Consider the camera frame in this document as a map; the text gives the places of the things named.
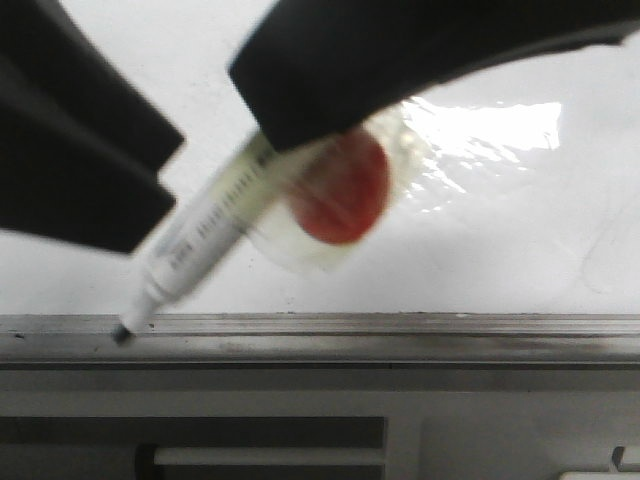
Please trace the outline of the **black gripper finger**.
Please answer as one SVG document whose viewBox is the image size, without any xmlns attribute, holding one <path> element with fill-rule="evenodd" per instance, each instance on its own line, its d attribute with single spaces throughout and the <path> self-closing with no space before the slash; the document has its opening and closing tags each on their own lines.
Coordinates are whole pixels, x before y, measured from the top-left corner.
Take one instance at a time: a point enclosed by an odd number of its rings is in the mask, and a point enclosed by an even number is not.
<svg viewBox="0 0 640 480">
<path fill-rule="evenodd" d="M 432 85 L 639 28 L 635 1 L 279 1 L 230 78 L 271 145 L 341 132 Z"/>
<path fill-rule="evenodd" d="M 1 225 L 119 253 L 174 206 L 181 133 L 57 1 L 1 5 Z"/>
</svg>

